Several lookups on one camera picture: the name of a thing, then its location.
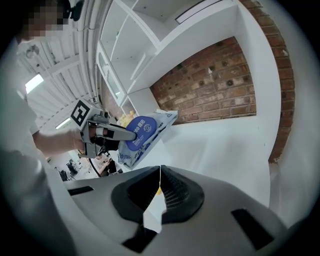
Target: white sleeve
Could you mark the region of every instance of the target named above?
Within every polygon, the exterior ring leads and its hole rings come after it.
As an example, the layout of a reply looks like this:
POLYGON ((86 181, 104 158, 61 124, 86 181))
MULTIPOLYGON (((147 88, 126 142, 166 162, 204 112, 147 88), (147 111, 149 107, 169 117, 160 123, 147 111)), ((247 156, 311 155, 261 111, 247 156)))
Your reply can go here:
POLYGON ((32 125, 31 128, 30 128, 31 134, 34 135, 34 134, 35 134, 36 132, 38 132, 38 131, 39 131, 39 127, 37 126, 36 123, 33 123, 33 125, 32 125))

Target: light fixture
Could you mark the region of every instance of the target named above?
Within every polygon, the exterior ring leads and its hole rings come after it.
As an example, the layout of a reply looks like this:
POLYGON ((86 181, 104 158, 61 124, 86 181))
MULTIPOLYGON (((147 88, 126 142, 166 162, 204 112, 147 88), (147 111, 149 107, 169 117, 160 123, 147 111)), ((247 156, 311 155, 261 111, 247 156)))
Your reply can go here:
POLYGON ((40 85, 44 79, 40 74, 37 74, 34 78, 32 78, 29 82, 25 84, 26 93, 30 93, 34 88, 40 85))
POLYGON ((64 120, 62 123, 60 123, 57 127, 56 127, 56 129, 59 129, 59 128, 61 128, 62 126, 64 126, 66 123, 68 123, 70 121, 70 118, 67 118, 66 120, 64 120))
POLYGON ((186 10, 184 13, 182 13, 178 18, 175 20, 181 24, 185 20, 189 19, 191 16, 195 15, 196 13, 200 12, 204 8, 207 8, 208 6, 211 6, 217 2, 220 2, 221 0, 202 0, 201 2, 197 3, 196 5, 192 6, 188 10, 186 10))

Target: cabinet door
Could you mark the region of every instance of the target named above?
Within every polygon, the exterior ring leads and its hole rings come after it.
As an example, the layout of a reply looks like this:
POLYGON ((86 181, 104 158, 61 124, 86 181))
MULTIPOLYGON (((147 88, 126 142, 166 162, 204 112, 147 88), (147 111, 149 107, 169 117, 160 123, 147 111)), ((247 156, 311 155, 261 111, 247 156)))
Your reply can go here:
POLYGON ((125 93, 125 90, 110 63, 110 60, 100 40, 98 41, 96 49, 96 63, 113 98, 115 99, 118 106, 120 106, 127 94, 125 93))

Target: blue and white package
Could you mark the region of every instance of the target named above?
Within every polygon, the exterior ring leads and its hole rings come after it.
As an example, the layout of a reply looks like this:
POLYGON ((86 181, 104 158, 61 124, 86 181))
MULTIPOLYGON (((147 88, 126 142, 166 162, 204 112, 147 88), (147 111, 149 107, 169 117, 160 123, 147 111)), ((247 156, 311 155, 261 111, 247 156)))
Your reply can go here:
POLYGON ((138 116, 134 120, 132 120, 128 125, 129 130, 133 132, 136 130, 138 136, 137 139, 133 141, 120 141, 118 146, 119 164, 124 164, 131 169, 146 152, 148 147, 153 144, 153 141, 161 133, 161 131, 171 126, 177 119, 177 117, 178 111, 167 112, 157 109, 156 112, 152 112, 147 116, 138 116), (156 130, 154 130, 154 128, 152 127, 152 119, 156 122, 156 130), (148 131, 150 132, 150 134, 152 134, 153 132, 153 134, 141 145, 140 143, 141 141, 144 141, 143 138, 144 136, 147 136, 148 131))

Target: fluorescent light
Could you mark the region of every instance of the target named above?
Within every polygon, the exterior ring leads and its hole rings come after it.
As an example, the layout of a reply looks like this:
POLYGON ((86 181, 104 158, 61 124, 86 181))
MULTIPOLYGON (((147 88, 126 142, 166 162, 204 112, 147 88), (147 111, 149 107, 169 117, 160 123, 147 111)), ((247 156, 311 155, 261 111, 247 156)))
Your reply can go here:
POLYGON ((25 84, 26 93, 30 93, 34 88, 40 85, 44 79, 40 74, 37 74, 34 78, 32 78, 29 82, 25 84))
POLYGON ((60 124, 56 127, 56 129, 61 128, 62 126, 64 126, 64 125, 65 125, 66 123, 68 123, 69 121, 70 121, 70 118, 64 120, 62 123, 60 123, 60 124))
POLYGON ((181 24, 185 20, 189 19, 191 16, 195 15, 196 13, 200 12, 204 8, 207 8, 208 6, 211 6, 215 4, 216 2, 220 2, 221 0, 203 0, 199 2, 198 4, 194 5, 190 9, 186 10, 184 13, 182 13, 178 18, 175 20, 181 24))

